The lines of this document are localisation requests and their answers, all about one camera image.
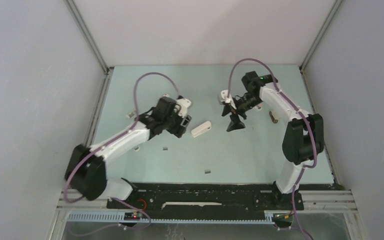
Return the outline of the white stapler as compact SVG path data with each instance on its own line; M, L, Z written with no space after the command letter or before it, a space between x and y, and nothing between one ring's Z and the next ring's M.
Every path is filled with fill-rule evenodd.
M193 138L196 138L209 130L212 129L212 123L210 121L205 121L204 123L200 124L199 126L195 127L191 130L191 136Z

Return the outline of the beige stapler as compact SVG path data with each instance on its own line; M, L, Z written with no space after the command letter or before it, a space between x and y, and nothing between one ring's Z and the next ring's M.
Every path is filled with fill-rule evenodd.
M275 111L269 111L269 116L273 124L277 124L279 122L279 117Z

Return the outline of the pink stapler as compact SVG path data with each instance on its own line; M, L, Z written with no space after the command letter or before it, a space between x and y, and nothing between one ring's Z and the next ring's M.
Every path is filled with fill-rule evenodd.
M258 111L261 111L264 107L264 104L263 103L259 103L255 106L255 108L258 110Z

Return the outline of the white staple tray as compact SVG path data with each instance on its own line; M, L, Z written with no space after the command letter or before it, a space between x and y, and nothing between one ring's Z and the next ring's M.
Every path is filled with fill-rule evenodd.
M135 116L136 116L137 112L135 109L131 110L127 115L126 115L126 118L127 119L133 119Z

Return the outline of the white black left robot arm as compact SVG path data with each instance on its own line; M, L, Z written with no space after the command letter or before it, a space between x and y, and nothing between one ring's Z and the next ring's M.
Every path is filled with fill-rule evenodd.
M135 186L121 176L110 176L111 164L163 131L181 138L192 120L188 114L191 105L192 101L183 96L162 96L156 106L139 114L118 134L94 145L77 145L64 175L66 187L77 190L88 201L117 198L125 208L133 208L138 202Z

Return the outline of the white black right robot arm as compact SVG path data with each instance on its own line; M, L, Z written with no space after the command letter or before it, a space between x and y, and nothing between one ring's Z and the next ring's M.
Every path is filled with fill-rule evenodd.
M271 74L259 76L255 71L247 72L241 82L246 90L243 96L233 97L229 88L219 94L222 115L230 117L227 132L244 129L247 111L261 103L269 106L284 122L286 129L282 152L286 161L274 183L277 191L270 196L275 208L284 209L291 202L290 194L299 188L302 170L314 168L318 163L318 154L324 150L323 117L296 105Z

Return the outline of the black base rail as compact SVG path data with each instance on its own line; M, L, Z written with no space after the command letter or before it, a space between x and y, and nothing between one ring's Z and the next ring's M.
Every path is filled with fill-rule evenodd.
M280 194L274 184L134 183L125 202L153 220L263 221L269 211L304 210L299 192Z

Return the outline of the aluminium frame rail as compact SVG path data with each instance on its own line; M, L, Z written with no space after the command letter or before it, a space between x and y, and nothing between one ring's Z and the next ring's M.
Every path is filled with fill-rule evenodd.
M82 199L70 189L69 202L60 198L58 211L70 221L103 223L273 224L294 213L355 214L349 190L312 190L306 186L289 201L274 204L272 193L257 186L210 186L174 190L143 187L126 204L106 196Z

